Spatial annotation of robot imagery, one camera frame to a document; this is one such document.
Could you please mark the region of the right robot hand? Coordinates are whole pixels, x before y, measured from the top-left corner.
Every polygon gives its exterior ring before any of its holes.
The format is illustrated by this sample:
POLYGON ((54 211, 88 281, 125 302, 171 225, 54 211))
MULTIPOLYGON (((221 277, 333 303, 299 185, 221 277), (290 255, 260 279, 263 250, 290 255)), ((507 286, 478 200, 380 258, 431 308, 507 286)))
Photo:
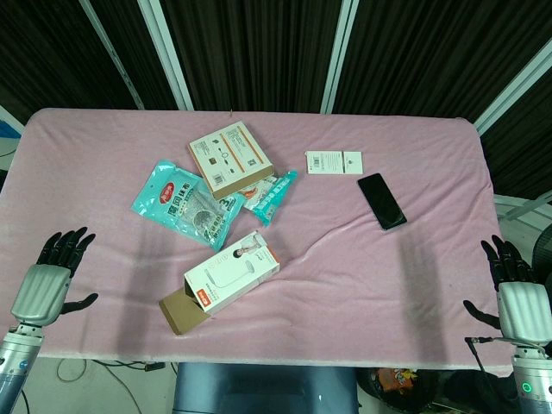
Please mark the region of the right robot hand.
POLYGON ((551 307, 544 279, 510 241, 493 235, 481 247, 488 260, 499 313, 485 313, 469 300, 463 301, 464 308, 476 320, 499 330, 504 338, 549 345, 551 307))

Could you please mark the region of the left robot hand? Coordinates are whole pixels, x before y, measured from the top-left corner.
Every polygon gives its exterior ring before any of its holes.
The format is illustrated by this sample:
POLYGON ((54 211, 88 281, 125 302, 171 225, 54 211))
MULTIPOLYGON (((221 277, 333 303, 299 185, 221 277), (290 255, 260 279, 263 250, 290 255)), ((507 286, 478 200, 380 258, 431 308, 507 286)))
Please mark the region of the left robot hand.
POLYGON ((18 323, 44 327, 59 316, 88 308, 98 299, 93 292, 79 301, 66 295, 84 253, 96 235, 86 227, 57 232, 47 239, 37 261, 27 270, 10 313, 18 323))

